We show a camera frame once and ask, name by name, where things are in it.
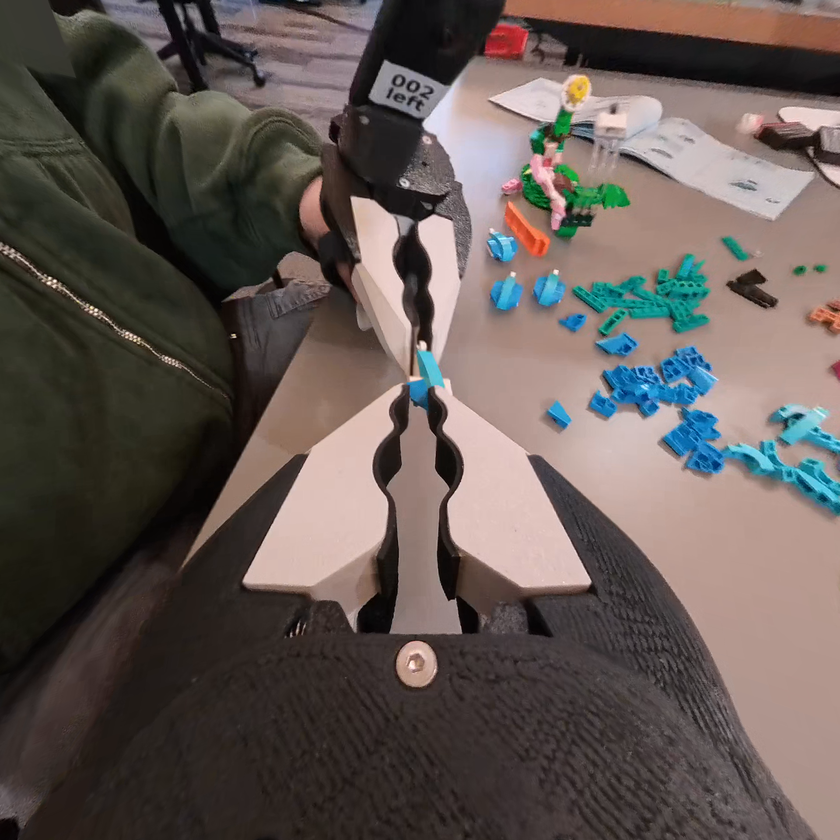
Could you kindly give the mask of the person's green jacket torso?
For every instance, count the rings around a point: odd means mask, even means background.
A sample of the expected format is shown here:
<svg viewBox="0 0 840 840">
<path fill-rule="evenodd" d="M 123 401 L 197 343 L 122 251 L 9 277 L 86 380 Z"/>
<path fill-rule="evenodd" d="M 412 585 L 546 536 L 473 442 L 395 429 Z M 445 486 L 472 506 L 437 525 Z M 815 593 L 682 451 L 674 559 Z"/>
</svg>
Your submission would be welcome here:
<svg viewBox="0 0 840 840">
<path fill-rule="evenodd" d="M 131 200 L 149 208 L 44 86 L 74 77 L 2 63 L 6 669 L 195 463 L 218 462 L 233 422 L 228 339 L 209 292 L 142 241 Z"/>
</svg>

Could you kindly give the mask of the long wooden table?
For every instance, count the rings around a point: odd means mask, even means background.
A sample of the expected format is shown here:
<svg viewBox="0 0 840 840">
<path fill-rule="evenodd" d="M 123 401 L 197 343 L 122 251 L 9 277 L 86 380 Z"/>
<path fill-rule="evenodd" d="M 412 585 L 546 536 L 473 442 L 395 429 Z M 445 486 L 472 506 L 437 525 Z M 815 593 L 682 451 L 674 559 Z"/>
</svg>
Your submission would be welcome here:
<svg viewBox="0 0 840 840">
<path fill-rule="evenodd" d="M 567 25 L 837 54 L 838 9 L 786 2 L 507 1 L 504 14 Z"/>
</svg>

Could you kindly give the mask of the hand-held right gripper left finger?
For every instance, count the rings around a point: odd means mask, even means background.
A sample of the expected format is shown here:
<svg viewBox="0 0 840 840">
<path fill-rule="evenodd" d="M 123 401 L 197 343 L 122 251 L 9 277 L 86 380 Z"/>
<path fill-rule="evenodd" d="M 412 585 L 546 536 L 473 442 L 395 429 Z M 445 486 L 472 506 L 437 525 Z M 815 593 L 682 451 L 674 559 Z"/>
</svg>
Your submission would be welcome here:
<svg viewBox="0 0 840 840">
<path fill-rule="evenodd" d="M 309 450 L 246 589 L 336 602 L 358 631 L 391 632 L 399 544 L 389 484 L 403 465 L 409 394 L 394 386 Z"/>
</svg>

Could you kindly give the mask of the orange brick separator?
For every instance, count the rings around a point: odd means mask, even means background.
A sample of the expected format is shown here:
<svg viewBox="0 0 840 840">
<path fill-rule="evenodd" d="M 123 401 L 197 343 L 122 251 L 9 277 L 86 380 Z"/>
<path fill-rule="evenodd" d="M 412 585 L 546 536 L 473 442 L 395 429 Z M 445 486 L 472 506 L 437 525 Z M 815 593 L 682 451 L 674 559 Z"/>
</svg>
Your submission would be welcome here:
<svg viewBox="0 0 840 840">
<path fill-rule="evenodd" d="M 551 245 L 550 236 L 532 226 L 514 202 L 507 202 L 504 219 L 513 237 L 531 256 L 542 258 L 548 254 Z"/>
</svg>

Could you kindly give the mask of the green lego flower model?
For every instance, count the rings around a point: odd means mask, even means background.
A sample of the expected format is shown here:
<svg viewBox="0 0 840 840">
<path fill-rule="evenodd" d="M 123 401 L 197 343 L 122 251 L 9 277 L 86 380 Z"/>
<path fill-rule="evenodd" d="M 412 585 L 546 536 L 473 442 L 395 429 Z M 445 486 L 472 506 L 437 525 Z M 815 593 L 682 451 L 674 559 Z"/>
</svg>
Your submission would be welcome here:
<svg viewBox="0 0 840 840">
<path fill-rule="evenodd" d="M 572 134 L 573 118 L 582 115 L 592 95 L 588 76 L 578 74 L 560 88 L 560 104 L 552 121 L 544 122 L 529 137 L 531 158 L 502 187 L 506 195 L 522 194 L 531 205 L 547 211 L 557 238 L 572 238 L 578 230 L 589 228 L 601 209 L 629 207 L 625 189 L 608 179 L 597 183 L 589 175 L 577 174 L 564 160 L 564 148 Z"/>
</svg>

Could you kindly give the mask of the red crate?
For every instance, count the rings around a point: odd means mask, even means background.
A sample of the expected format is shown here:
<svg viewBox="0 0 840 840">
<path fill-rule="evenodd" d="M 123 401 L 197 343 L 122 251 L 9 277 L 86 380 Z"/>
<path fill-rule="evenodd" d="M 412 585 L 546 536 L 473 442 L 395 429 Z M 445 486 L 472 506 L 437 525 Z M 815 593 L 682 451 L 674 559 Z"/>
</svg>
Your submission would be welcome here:
<svg viewBox="0 0 840 840">
<path fill-rule="evenodd" d="M 484 44 L 483 55 L 499 60 L 521 60 L 529 41 L 529 31 L 518 24 L 499 23 Z"/>
</svg>

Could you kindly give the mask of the pile of turquoise lego arches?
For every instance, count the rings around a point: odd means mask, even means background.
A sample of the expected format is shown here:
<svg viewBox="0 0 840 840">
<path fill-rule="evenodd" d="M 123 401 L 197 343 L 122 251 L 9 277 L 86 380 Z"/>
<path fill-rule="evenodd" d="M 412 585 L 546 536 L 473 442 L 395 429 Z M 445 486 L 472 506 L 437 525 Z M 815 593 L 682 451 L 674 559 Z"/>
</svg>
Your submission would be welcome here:
<svg viewBox="0 0 840 840">
<path fill-rule="evenodd" d="M 804 498 L 838 517 L 839 482 L 828 474 L 824 463 L 818 458 L 806 457 L 797 465 L 791 465 L 783 461 L 779 450 L 779 445 L 811 445 L 826 454 L 838 456 L 838 436 L 823 428 L 828 417 L 828 411 L 819 406 L 783 405 L 770 415 L 770 422 L 781 428 L 775 439 L 762 440 L 757 446 L 730 444 L 721 455 L 724 459 L 740 462 L 753 476 L 776 480 L 796 489 Z"/>
</svg>

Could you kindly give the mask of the pile of green lego pieces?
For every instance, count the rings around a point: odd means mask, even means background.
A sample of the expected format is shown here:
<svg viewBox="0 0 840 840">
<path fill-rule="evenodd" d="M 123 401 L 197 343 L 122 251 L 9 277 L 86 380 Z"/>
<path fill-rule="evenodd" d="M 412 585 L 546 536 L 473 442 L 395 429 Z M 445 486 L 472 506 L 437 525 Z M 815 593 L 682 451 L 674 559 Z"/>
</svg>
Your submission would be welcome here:
<svg viewBox="0 0 840 840">
<path fill-rule="evenodd" d="M 705 261 L 685 255 L 674 272 L 660 269 L 651 282 L 631 276 L 620 283 L 597 281 L 576 286 L 574 296 L 596 314 L 605 316 L 598 333 L 612 336 L 625 321 L 666 319 L 675 333 L 687 333 L 710 322 L 700 309 L 710 289 Z"/>
</svg>

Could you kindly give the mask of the lego instruction booklet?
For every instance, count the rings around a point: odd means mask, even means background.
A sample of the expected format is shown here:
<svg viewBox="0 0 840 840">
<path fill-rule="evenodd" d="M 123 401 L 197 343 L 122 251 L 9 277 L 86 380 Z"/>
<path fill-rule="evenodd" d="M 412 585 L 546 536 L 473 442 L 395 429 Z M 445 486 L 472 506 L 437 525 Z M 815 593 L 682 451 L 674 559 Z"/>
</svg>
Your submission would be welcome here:
<svg viewBox="0 0 840 840">
<path fill-rule="evenodd" d="M 768 221 L 776 220 L 815 176 L 734 149 L 687 119 L 664 117 L 662 103 L 642 95 L 591 96 L 572 118 L 573 136 L 593 140 L 596 118 L 613 107 L 626 115 L 622 156 Z"/>
</svg>

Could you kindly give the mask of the black lego pieces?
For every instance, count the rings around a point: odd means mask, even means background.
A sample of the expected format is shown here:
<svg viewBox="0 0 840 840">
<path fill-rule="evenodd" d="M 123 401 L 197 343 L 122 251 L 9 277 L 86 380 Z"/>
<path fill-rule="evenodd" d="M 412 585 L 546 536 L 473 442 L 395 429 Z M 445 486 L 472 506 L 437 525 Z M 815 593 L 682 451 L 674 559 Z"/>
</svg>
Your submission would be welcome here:
<svg viewBox="0 0 840 840">
<path fill-rule="evenodd" d="M 739 297 L 762 309 L 776 308 L 779 299 L 763 288 L 766 282 L 766 276 L 760 270 L 753 268 L 729 280 L 726 286 Z"/>
</svg>

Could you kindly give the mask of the pile of blue lego bricks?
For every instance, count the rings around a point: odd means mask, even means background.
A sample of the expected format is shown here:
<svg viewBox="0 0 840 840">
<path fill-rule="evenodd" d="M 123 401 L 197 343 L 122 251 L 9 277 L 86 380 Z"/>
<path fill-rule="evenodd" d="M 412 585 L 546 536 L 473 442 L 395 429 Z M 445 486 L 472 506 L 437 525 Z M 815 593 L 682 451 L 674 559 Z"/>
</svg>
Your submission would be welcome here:
<svg viewBox="0 0 840 840">
<path fill-rule="evenodd" d="M 695 346 L 678 349 L 653 365 L 619 364 L 602 373 L 603 384 L 617 410 L 631 406 L 644 418 L 663 406 L 678 410 L 679 420 L 661 438 L 661 444 L 682 465 L 697 474 L 716 476 L 723 471 L 718 417 L 701 410 L 697 402 L 717 385 L 711 364 Z"/>
</svg>

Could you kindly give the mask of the black office chair base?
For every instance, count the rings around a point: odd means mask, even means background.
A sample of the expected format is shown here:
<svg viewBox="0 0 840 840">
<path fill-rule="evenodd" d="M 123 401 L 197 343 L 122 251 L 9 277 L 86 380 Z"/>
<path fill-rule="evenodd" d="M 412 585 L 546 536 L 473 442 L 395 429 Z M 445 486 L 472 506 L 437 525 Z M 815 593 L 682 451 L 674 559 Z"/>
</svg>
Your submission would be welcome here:
<svg viewBox="0 0 840 840">
<path fill-rule="evenodd" d="M 257 89 L 266 85 L 266 74 L 256 62 L 258 50 L 222 35 L 213 1 L 154 1 L 154 5 L 170 36 L 156 55 L 160 61 L 179 59 L 192 92 L 209 89 L 204 72 L 208 56 L 246 68 Z"/>
</svg>

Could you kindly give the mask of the black blocks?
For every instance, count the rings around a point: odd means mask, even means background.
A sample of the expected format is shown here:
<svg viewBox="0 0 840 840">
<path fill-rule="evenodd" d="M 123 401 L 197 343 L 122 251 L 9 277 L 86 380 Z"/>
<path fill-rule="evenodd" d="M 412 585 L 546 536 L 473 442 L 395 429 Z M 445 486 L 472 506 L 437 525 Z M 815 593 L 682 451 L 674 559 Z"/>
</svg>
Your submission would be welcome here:
<svg viewBox="0 0 840 840">
<path fill-rule="evenodd" d="M 766 122 L 755 138 L 777 151 L 806 151 L 817 163 L 839 165 L 839 127 L 809 129 L 802 122 Z"/>
</svg>

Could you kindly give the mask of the white brick on clear stand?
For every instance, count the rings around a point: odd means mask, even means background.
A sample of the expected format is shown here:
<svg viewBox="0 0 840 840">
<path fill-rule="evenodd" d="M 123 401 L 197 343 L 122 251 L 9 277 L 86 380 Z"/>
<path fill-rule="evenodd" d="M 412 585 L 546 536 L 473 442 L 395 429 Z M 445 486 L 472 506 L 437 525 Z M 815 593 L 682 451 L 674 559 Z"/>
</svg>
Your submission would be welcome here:
<svg viewBox="0 0 840 840">
<path fill-rule="evenodd" d="M 605 182 L 613 173 L 626 136 L 627 116 L 617 105 L 596 115 L 588 170 L 594 182 Z"/>
</svg>

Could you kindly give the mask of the person's left hand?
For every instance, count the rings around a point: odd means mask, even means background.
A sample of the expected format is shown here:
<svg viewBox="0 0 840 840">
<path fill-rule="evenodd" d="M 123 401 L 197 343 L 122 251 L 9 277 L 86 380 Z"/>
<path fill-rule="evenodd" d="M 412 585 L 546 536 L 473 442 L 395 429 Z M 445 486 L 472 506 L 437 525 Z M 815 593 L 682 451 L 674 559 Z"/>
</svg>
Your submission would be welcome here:
<svg viewBox="0 0 840 840">
<path fill-rule="evenodd" d="M 304 190 L 298 208 L 300 239 L 313 258 L 319 255 L 319 244 L 329 232 L 329 225 L 322 214 L 322 178 L 315 178 Z"/>
</svg>

